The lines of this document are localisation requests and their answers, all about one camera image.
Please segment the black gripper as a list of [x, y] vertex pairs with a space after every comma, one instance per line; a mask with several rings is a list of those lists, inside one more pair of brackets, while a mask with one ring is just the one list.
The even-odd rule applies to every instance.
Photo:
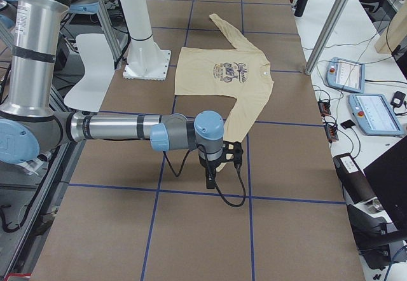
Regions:
[[203, 163], [203, 166], [205, 168], [206, 188], [214, 189], [216, 179], [216, 167], [211, 161], [205, 161]]

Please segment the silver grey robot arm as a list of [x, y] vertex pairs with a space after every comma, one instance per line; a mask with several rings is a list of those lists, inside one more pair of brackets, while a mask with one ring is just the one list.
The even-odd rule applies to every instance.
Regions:
[[206, 185], [216, 187], [216, 168], [226, 159], [223, 120], [204, 111], [181, 114], [100, 116], [55, 112], [50, 92], [60, 23], [69, 11], [97, 13], [99, 0], [18, 0], [8, 98], [1, 104], [1, 161], [18, 164], [59, 145], [88, 139], [148, 140], [156, 151], [197, 150]]

